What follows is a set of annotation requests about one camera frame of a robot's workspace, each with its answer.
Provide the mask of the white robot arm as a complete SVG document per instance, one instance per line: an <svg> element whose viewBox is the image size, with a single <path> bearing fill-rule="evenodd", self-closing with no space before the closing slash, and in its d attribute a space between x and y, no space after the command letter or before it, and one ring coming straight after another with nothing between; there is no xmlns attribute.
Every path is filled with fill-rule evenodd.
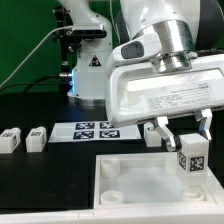
<svg viewBox="0 0 224 224"><path fill-rule="evenodd" d="M67 96L103 105L115 127L152 123L168 150L170 119L193 115L210 135L212 113L224 108L224 53L201 56L201 25L222 23L216 0L120 0L116 24L92 11L92 0L59 0L81 43Z"/></svg>

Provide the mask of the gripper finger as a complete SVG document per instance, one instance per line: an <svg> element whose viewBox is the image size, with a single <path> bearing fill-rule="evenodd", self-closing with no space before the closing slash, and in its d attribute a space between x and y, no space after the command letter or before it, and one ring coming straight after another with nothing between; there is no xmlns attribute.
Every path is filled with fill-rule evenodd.
<svg viewBox="0 0 224 224"><path fill-rule="evenodd" d="M154 130L165 141L167 150L169 152L179 151L181 149L181 142L178 136L175 136L167 127L168 118L166 116L157 117L153 121Z"/></svg>
<svg viewBox="0 0 224 224"><path fill-rule="evenodd" d="M208 141L212 140L210 126L212 123L212 111L210 108L197 111L195 113L196 121L199 123L199 133Z"/></svg>

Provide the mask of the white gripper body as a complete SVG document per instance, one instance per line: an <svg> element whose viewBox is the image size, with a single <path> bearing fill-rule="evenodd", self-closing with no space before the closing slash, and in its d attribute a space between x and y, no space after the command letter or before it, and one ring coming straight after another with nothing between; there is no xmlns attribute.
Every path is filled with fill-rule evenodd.
<svg viewBox="0 0 224 224"><path fill-rule="evenodd" d="M149 62L122 66L107 80L105 101L115 127L219 109L224 106L224 59L196 59L190 70L166 74Z"/></svg>

